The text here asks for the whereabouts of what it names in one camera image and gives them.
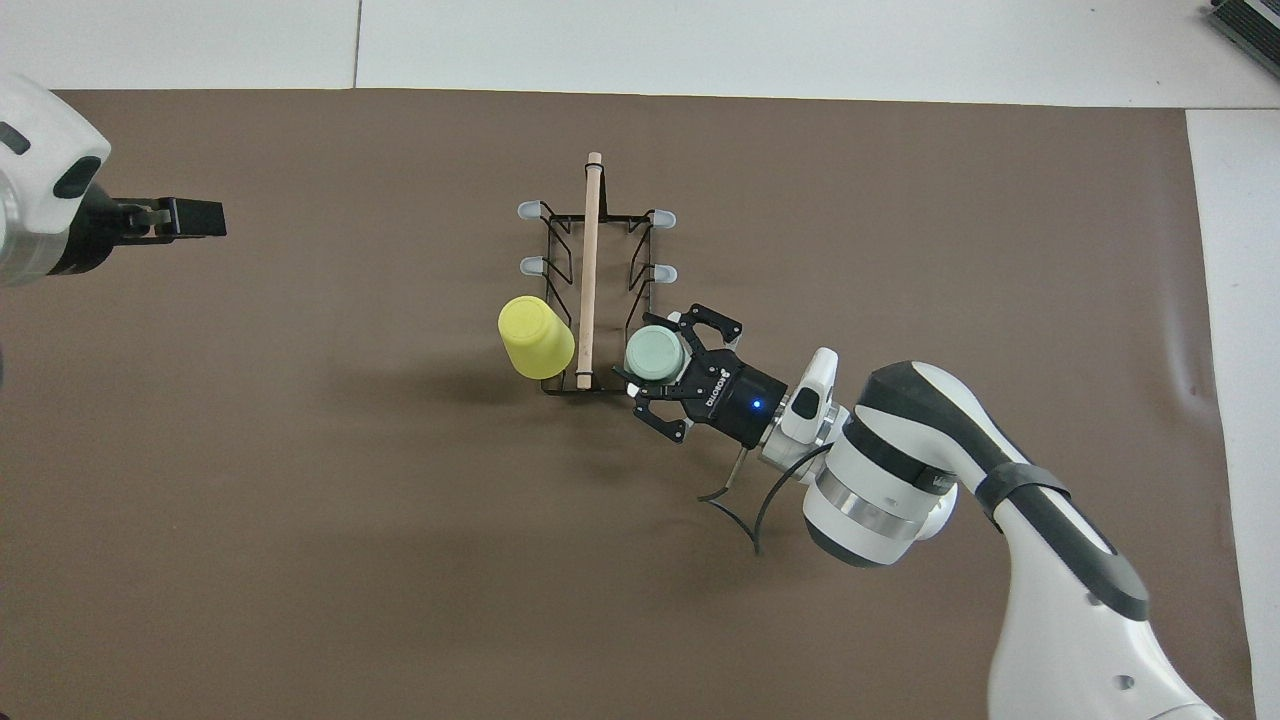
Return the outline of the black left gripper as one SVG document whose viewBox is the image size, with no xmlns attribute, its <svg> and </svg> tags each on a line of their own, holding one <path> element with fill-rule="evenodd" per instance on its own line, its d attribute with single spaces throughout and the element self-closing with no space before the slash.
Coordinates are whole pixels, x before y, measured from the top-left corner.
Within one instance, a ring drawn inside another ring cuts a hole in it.
<svg viewBox="0 0 1280 720">
<path fill-rule="evenodd" d="M 67 246 L 50 275 L 74 275 L 100 266 L 131 228 L 133 205 L 91 184 L 69 225 Z M 196 199 L 151 199 L 134 211 L 134 231 L 151 241 L 197 240 L 227 236 L 220 202 Z"/>
</svg>

